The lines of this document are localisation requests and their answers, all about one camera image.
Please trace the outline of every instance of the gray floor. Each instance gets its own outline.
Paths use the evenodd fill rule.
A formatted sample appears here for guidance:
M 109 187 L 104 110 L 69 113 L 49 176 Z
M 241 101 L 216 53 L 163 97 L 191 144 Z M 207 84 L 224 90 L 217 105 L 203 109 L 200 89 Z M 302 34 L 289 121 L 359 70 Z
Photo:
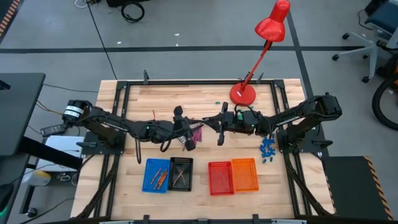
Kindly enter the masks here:
M 88 9 L 79 9 L 73 2 L 25 0 L 0 48 L 100 48 L 101 42 Z M 254 33 L 254 26 L 268 15 L 274 2 L 150 0 L 142 3 L 146 16 L 137 24 L 125 22 L 118 10 L 107 7 L 106 1 L 93 6 L 92 10 L 106 47 L 262 45 L 263 40 Z M 357 12 L 368 2 L 291 0 L 291 13 L 300 45 L 358 45 L 353 40 L 341 39 L 341 35 L 350 30 L 372 37 L 372 32 L 358 25 L 357 18 Z M 285 41 L 276 46 L 293 46 L 289 27 L 285 24 Z M 151 78 L 237 78 L 251 69 L 259 54 L 258 51 L 195 51 L 123 52 L 110 53 L 109 56 L 120 79 L 142 78 L 143 69 Z M 390 209 L 396 216 L 396 132 L 379 124 L 371 111 L 371 97 L 382 80 L 376 78 L 366 85 L 361 83 L 361 77 L 368 74 L 368 62 L 360 56 L 341 57 L 334 62 L 331 60 L 333 54 L 327 51 L 303 52 L 313 92 L 322 94 L 329 91 L 338 97 L 343 108 L 343 116 L 338 121 L 323 125 L 326 137 L 334 141 L 330 154 L 371 157 Z M 258 70 L 258 73 L 264 72 L 264 78 L 301 78 L 294 51 L 269 52 Z M 97 90 L 100 80 L 113 79 L 104 53 L 0 54 L 0 72 L 44 72 L 48 84 L 81 90 Z M 96 95 L 45 86 L 39 99 L 49 108 L 62 111 L 69 99 L 95 102 Z M 36 108 L 30 125 L 40 129 L 60 122 L 59 116 Z M 76 130 L 70 130 L 69 134 L 76 134 Z M 26 136 L 41 140 L 29 129 Z M 73 197 L 74 191 L 71 186 L 44 187 L 36 191 L 32 204 L 43 212 L 63 199 Z M 17 214 L 20 200 L 21 194 L 9 223 L 26 220 L 25 216 Z M 64 203 L 33 223 L 67 219 L 71 207 L 72 202 Z

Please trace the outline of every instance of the red desk lamp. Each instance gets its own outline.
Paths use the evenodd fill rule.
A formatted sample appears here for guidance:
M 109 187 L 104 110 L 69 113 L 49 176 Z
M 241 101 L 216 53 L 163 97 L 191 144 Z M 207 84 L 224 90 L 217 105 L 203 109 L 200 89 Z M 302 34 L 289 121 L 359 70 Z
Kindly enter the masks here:
M 257 63 L 254 65 L 249 75 L 245 78 L 243 83 L 235 84 L 229 96 L 234 104 L 250 105 L 256 99 L 256 91 L 249 85 L 249 81 L 253 77 L 253 73 L 257 66 L 260 64 L 262 58 L 269 50 L 273 42 L 281 42 L 285 38 L 285 25 L 284 19 L 289 12 L 290 3 L 288 0 L 278 0 L 268 18 L 263 19 L 257 24 L 254 31 L 266 40 L 264 50 Z

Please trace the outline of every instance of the wooden tabletop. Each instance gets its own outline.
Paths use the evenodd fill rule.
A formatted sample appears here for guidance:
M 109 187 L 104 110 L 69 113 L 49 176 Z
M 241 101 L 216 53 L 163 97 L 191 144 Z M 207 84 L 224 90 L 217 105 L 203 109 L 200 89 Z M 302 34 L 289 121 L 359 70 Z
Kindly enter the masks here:
M 304 94 L 299 79 L 286 79 L 285 88 L 289 106 L 303 101 Z M 102 81 L 96 105 L 111 111 L 117 81 Z M 254 85 L 257 98 L 254 110 L 272 116 L 275 114 L 269 85 Z M 231 85 L 150 85 L 133 86 L 130 89 L 127 107 L 127 119 L 156 119 L 172 121 L 173 110 L 181 105 L 185 116 L 200 119 L 214 116 L 220 112 L 221 105 L 216 101 L 229 99 Z M 282 106 L 280 91 L 277 91 L 279 104 Z M 123 103 L 121 94 L 119 105 Z M 121 156 L 114 195 L 112 219 L 142 220 L 144 215 L 150 219 L 197 219 L 197 218 L 293 218 L 289 186 L 283 155 L 279 152 L 272 162 L 262 163 L 259 146 L 262 138 L 244 134 L 225 133 L 223 146 L 217 146 L 218 134 L 211 128 L 204 127 L 203 141 L 198 142 L 194 151 L 183 151 L 178 140 L 171 143 L 165 153 L 159 151 L 158 144 L 142 143 L 142 164 L 136 161 L 135 145 L 132 137 L 126 139 L 126 149 Z M 315 198 L 333 212 L 333 205 L 321 160 L 312 154 L 300 155 L 307 187 Z M 147 158 L 191 157 L 193 158 L 193 180 L 191 192 L 173 192 L 153 194 L 142 192 L 142 181 Z M 254 158 L 259 179 L 259 191 L 236 193 L 232 196 L 210 196 L 208 185 L 208 163 L 212 161 L 230 161 L 235 158 Z M 95 156 L 87 162 L 80 174 L 71 217 L 79 214 L 98 188 L 103 156 Z M 297 186 L 300 211 L 303 213 L 302 196 Z M 101 214 L 104 215 L 108 193 L 104 194 Z

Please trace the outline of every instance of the blue basket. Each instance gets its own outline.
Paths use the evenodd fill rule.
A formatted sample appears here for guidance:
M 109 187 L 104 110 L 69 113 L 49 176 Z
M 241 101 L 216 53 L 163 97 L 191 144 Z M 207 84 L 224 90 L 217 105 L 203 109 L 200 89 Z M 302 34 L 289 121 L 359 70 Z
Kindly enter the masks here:
M 157 171 L 162 169 L 159 174 L 157 175 L 155 181 L 150 184 L 152 179 L 155 177 Z M 166 179 L 163 181 L 162 186 L 160 189 L 154 189 L 156 183 L 162 172 L 167 169 L 167 176 Z M 167 191 L 167 183 L 169 182 L 169 169 L 170 169 L 170 160 L 168 159 L 147 159 L 147 164 L 145 167 L 145 174 L 144 174 L 144 183 L 142 183 L 142 191 L 143 192 L 150 192 L 150 193 L 166 193 Z

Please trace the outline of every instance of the black basket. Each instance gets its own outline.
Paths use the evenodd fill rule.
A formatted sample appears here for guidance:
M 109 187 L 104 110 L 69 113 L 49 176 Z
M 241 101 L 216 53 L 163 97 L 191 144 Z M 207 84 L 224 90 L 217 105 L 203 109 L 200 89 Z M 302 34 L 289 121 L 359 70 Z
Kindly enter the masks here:
M 185 179 L 186 185 L 184 185 L 182 177 L 173 186 L 173 183 L 180 174 L 180 169 L 184 170 L 182 176 Z M 170 177 L 169 177 L 169 190 L 176 191 L 191 191 L 192 189 L 192 170 L 193 170 L 193 159 L 182 158 L 182 157 L 171 157 L 170 158 Z

